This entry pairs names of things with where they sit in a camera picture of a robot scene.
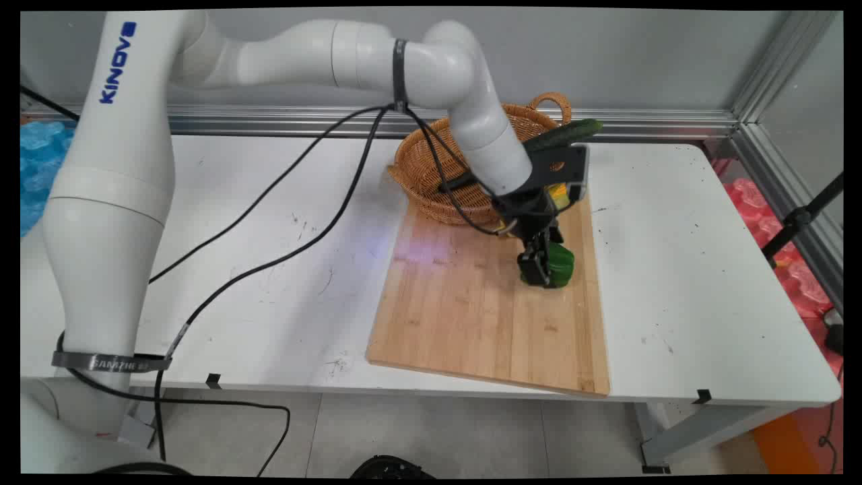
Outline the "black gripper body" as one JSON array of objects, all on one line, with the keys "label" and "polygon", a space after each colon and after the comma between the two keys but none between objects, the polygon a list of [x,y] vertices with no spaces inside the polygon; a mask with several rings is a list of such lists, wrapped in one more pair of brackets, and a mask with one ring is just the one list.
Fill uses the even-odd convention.
[{"label": "black gripper body", "polygon": [[558,225],[560,210],[545,189],[495,196],[494,211],[500,221],[494,232],[498,236],[529,240],[550,225]]}]

